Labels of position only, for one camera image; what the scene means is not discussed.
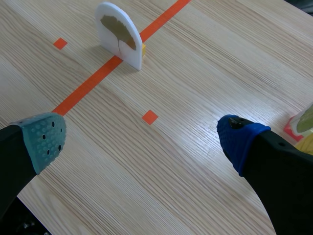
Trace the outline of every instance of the ginkgo leaf image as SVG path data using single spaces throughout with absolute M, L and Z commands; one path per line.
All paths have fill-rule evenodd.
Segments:
M 125 42 L 131 49 L 136 50 L 136 44 L 131 34 L 127 30 L 126 26 L 114 16 L 103 16 L 100 20 L 101 24 L 111 31 L 117 38 L 118 49 L 121 52 L 119 47 L 119 41 Z
M 297 124 L 297 132 L 302 133 L 313 128 L 313 105 L 301 116 Z

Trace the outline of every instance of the teal gripper pad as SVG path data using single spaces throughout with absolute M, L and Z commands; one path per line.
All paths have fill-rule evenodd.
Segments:
M 63 149 L 66 136 L 64 118 L 56 113 L 45 113 L 11 123 L 22 129 L 28 154 L 38 175 Z

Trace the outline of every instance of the white d-shaped stand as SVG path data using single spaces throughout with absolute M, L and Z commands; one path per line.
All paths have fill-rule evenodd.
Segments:
M 125 11 L 110 2 L 103 2 L 96 8 L 95 20 L 101 46 L 141 70 L 142 40 Z

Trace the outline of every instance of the blue gripper pad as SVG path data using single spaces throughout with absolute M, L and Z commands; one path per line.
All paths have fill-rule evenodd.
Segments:
M 22 129 L 24 143 L 36 174 L 44 170 L 63 149 L 66 124 L 59 114 L 40 114 L 10 125 L 17 125 Z
M 228 155 L 235 170 L 242 177 L 244 164 L 254 138 L 260 133 L 270 130 L 270 127 L 251 122 L 251 124 L 245 125 L 240 129 L 233 129 L 229 123 L 229 118 L 231 117 L 238 118 L 236 115 L 222 117 L 218 121 L 217 132 L 224 153 Z

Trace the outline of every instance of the orange square marker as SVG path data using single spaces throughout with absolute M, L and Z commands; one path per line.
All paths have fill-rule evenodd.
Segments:
M 158 116 L 152 112 L 151 110 L 149 110 L 148 112 L 146 112 L 146 114 L 144 116 L 142 116 L 142 119 L 148 124 L 151 125 L 152 123 L 154 123 L 154 121 L 158 118 Z
M 67 44 L 67 42 L 62 39 L 59 38 L 57 41 L 55 41 L 54 45 L 57 49 L 61 50 L 63 47 L 65 47 L 65 45 Z

